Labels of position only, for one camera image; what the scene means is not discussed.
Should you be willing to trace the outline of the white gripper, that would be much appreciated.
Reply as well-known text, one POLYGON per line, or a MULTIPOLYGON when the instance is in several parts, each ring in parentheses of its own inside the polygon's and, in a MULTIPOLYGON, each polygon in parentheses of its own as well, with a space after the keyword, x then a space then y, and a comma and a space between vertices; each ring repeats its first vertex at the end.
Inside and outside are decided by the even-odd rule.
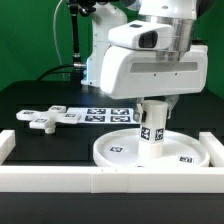
POLYGON ((159 62, 155 51, 110 47, 103 60, 100 88, 113 99, 137 98, 133 120, 144 121, 144 99, 166 96, 167 118, 179 100, 178 94, 201 92, 207 76, 208 48, 192 45, 177 62, 159 62))

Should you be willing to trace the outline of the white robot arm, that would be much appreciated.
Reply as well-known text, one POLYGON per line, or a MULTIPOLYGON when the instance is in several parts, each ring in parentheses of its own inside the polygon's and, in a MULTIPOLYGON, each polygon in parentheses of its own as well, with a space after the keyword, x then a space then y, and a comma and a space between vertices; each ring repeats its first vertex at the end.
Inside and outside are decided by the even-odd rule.
POLYGON ((215 0, 96 0, 85 85, 113 99, 181 94, 205 86, 208 47, 193 38, 215 0))

